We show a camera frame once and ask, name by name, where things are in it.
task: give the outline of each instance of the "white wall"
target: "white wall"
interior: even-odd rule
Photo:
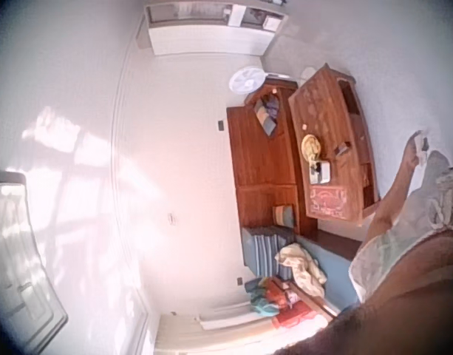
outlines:
[[[113,180],[111,165],[138,11],[126,2],[7,1],[0,12],[0,169],[27,176],[38,250],[69,315],[45,354],[123,353],[145,311],[113,198],[138,190],[137,170],[116,151],[124,175]],[[158,313],[148,312],[153,343]]]
[[[266,52],[265,69],[300,76],[305,67],[328,62],[356,78],[381,196],[418,129],[428,129],[430,148],[453,163],[452,0],[290,0],[286,6],[290,19]],[[417,168],[411,189],[422,178]],[[320,227],[356,239],[366,233],[346,223]]]
[[[131,51],[120,146],[147,180],[143,200],[128,201],[126,210],[163,314],[247,299],[236,285],[253,275],[242,261],[226,107],[244,99],[230,92],[229,78],[252,64],[259,59]]]

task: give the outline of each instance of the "cushion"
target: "cushion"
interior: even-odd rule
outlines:
[[[268,136],[272,135],[272,132],[276,128],[277,124],[272,119],[272,117],[269,116],[268,111],[262,103],[262,100],[258,100],[256,102],[256,106],[254,106],[254,112],[256,113],[256,117],[259,120],[262,128],[264,129],[265,134]]]
[[[293,228],[293,207],[291,205],[274,206],[272,208],[273,222],[277,226]]]

